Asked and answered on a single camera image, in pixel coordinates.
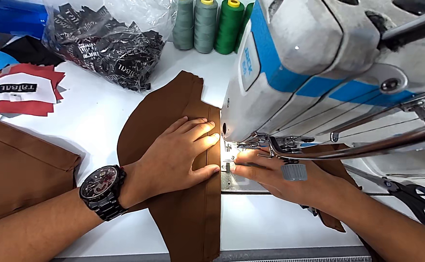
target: gray knob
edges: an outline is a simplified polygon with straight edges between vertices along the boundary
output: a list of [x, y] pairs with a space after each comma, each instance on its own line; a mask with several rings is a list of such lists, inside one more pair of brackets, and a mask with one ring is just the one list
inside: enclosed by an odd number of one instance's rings
[[284, 179], [288, 181], [306, 181], [308, 174], [306, 173], [306, 165], [304, 164], [285, 164], [280, 170], [284, 174]]

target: white table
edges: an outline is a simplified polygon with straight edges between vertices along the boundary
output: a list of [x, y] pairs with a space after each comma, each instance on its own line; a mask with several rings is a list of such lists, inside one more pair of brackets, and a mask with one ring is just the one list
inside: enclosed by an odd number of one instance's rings
[[[181, 70], [204, 78], [202, 100], [221, 107], [236, 55], [200, 54], [179, 51], [167, 43], [156, 72], [153, 89], [166, 85]], [[1, 121], [81, 154], [83, 161], [77, 183], [93, 170], [118, 164], [116, 146], [119, 134], [137, 105], [139, 94], [124, 90], [100, 77], [63, 63], [56, 71], [65, 72], [61, 86], [64, 100], [48, 117], [21, 115], [2, 117]], [[365, 188], [384, 192], [375, 184], [359, 178]], [[414, 217], [398, 199], [374, 197]], [[348, 247], [361, 242], [347, 226], [347, 233], [326, 228], [299, 205], [271, 195], [222, 195], [221, 250]], [[91, 230], [57, 257], [86, 257], [167, 253], [162, 236], [148, 210], [129, 213]]]

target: seam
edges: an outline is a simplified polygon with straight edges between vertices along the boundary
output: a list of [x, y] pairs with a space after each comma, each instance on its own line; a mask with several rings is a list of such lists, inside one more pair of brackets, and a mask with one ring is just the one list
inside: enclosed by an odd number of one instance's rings
[[36, 159], [36, 160], [38, 160], [38, 161], [40, 161], [40, 162], [42, 162], [42, 163], [44, 163], [44, 164], [48, 164], [48, 165], [52, 166], [53, 168], [57, 168], [57, 169], [59, 169], [59, 170], [66, 171], [66, 172], [68, 171], [68, 170], [64, 170], [64, 169], [62, 169], [62, 168], [59, 168], [59, 167], [53, 166], [52, 164], [49, 164], [49, 163], [47, 163], [47, 162], [45, 162], [45, 161], [43, 161], [43, 160], [41, 160], [41, 159], [39, 159], [39, 158], [36, 158], [36, 157], [34, 157], [34, 156], [30, 155], [29, 153], [23, 152], [22, 150], [20, 150], [20, 149], [18, 149], [18, 148], [16, 148], [16, 147], [14, 147], [14, 146], [11, 146], [11, 145], [9, 145], [9, 144], [7, 144], [7, 143], [5, 143], [5, 142], [1, 141], [1, 140], [0, 140], [0, 143], [4, 144], [4, 145], [6, 145], [6, 146], [12, 147], [12, 148], [14, 148], [14, 149], [18, 150], [19, 152], [21, 152], [21, 153], [23, 153], [23, 154], [25, 154], [25, 155], [27, 155], [27, 156], [29, 156], [29, 157], [31, 157], [31, 158], [34, 158], [34, 159]]
[[[208, 119], [210, 119], [211, 117], [211, 107], [208, 107]], [[206, 165], [208, 165], [209, 161], [209, 149], [206, 150]], [[207, 223], [207, 206], [208, 206], [208, 184], [206, 182], [206, 185], [204, 187], [204, 211], [203, 211], [203, 221], [204, 221], [204, 225], [203, 225], [203, 250], [202, 250], [202, 254], [203, 254], [203, 258], [206, 257], [205, 254], [205, 248], [204, 246], [206, 245], [206, 241], [205, 241], [205, 237], [206, 237], [206, 223]]]

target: right hand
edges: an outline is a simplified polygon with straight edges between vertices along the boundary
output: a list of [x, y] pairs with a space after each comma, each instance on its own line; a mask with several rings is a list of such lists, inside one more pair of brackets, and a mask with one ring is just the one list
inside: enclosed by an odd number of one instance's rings
[[202, 138], [215, 126], [206, 118], [188, 121], [184, 117], [173, 123], [141, 159], [123, 167], [127, 178], [120, 204], [129, 208], [158, 194], [191, 188], [218, 172], [217, 164], [192, 170], [193, 160], [219, 141], [217, 133]]
[[[320, 169], [314, 162], [300, 161], [306, 165], [307, 181], [284, 180], [280, 167], [284, 162], [278, 158], [264, 158], [258, 154], [266, 154], [261, 150], [246, 150], [235, 158], [237, 164], [231, 171], [260, 183], [274, 196], [300, 205], [308, 205], [317, 209], [326, 209], [336, 199], [344, 197], [346, 190], [355, 188], [342, 178], [332, 176]], [[264, 168], [238, 164], [255, 163]]]

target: wristwatch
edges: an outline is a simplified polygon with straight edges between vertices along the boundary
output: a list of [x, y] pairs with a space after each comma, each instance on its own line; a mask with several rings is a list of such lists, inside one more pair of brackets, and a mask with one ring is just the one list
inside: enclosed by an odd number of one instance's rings
[[80, 198], [104, 221], [110, 221], [128, 209], [119, 203], [120, 189], [127, 173], [117, 165], [107, 165], [89, 175], [80, 187]]

